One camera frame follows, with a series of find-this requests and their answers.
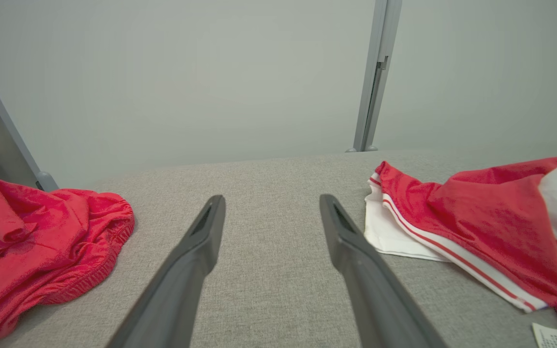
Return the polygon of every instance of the garment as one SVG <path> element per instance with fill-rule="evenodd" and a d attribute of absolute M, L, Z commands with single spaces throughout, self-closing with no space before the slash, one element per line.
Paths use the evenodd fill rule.
<path fill-rule="evenodd" d="M 405 233 L 394 220 L 393 214 L 384 209 L 384 196 L 380 176 L 373 173 L 369 180 L 371 194 L 365 197 L 365 239 L 378 253 L 409 258 L 449 262 L 430 247 L 422 245 Z"/>
<path fill-rule="evenodd" d="M 117 194 L 0 180 L 0 338 L 29 308 L 102 282 L 133 227 L 132 208 Z"/>
<path fill-rule="evenodd" d="M 369 182 L 414 240 L 526 312 L 557 310 L 557 158 L 460 172 L 444 185 L 386 162 L 375 172 Z"/>

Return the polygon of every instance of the floor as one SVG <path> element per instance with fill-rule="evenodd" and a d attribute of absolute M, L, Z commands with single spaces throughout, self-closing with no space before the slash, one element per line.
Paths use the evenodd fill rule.
<path fill-rule="evenodd" d="M 0 179 L 36 187 L 36 178 L 0 118 Z"/>

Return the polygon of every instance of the care label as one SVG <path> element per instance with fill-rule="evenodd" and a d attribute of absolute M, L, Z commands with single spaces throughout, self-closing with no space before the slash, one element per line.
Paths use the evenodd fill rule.
<path fill-rule="evenodd" d="M 557 329 L 546 328 L 533 322 L 532 330 L 539 348 L 557 348 Z"/>

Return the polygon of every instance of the metal frame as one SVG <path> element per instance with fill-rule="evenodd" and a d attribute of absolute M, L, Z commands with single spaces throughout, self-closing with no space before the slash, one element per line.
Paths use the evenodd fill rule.
<path fill-rule="evenodd" d="M 380 116 L 402 4 L 402 0 L 376 0 L 375 2 L 356 135 L 353 147 L 347 152 L 377 150 L 372 145 L 373 136 Z"/>
<path fill-rule="evenodd" d="M 1 120 L 4 122 L 4 125 L 6 126 L 8 132 L 10 133 L 14 143 L 18 147 L 18 150 L 20 150 L 20 153 L 22 154 L 23 158 L 29 165 L 29 168 L 31 168 L 31 171 L 36 176 L 36 179 L 40 183 L 40 186 L 45 191 L 53 191 L 58 189 L 59 187 L 55 183 L 55 180 L 53 179 L 51 174 L 40 171 L 38 164 L 33 159 L 33 156 L 31 156 L 31 153 L 29 152 L 29 148 L 27 148 L 27 145 L 25 145 L 23 138 L 18 133 L 18 130 L 14 126 L 14 122 L 10 118 L 10 115 L 8 114 L 6 108 L 4 107 L 1 99 L 0 99 L 0 117 Z"/>

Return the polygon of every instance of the red and white shirt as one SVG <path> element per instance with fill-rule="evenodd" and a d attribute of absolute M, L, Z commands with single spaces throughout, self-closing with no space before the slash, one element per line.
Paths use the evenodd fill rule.
<path fill-rule="evenodd" d="M 402 231 L 526 312 L 557 309 L 557 158 L 421 183 L 385 161 L 369 184 Z"/>

